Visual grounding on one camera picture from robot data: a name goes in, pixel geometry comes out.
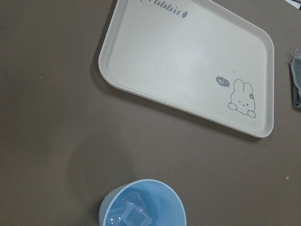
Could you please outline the light blue cup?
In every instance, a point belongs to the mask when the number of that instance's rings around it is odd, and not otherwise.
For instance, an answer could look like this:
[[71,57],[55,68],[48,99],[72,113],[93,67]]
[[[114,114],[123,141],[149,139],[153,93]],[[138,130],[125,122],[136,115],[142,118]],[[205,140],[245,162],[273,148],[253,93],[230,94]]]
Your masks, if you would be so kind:
[[184,206],[177,193],[167,184],[154,179],[137,180],[108,193],[99,209],[99,225],[106,225],[108,212],[116,198],[130,190],[141,194],[147,205],[146,211],[153,220],[151,226],[187,225]]

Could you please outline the clear ice cube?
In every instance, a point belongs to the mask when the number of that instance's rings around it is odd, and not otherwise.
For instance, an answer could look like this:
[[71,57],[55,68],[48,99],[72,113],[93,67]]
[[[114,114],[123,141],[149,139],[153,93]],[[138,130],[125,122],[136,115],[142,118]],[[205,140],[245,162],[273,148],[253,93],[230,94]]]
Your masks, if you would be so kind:
[[147,205],[139,192],[123,192],[112,204],[106,226],[150,226],[153,220],[146,210]]

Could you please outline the cream rabbit tray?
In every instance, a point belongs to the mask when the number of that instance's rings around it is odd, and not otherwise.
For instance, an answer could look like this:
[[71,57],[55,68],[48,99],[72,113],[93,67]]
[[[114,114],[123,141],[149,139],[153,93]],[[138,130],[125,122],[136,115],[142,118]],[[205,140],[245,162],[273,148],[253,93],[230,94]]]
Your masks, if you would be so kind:
[[273,42],[213,1],[117,1],[98,66],[117,89],[254,137],[273,130]]

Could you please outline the grey folded cloth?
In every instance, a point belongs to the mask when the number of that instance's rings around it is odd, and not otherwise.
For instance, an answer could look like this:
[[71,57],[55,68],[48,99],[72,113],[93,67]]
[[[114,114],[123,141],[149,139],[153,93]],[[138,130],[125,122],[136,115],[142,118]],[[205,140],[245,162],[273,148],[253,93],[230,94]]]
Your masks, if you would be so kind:
[[291,57],[290,69],[293,79],[293,105],[301,109],[301,51],[296,49]]

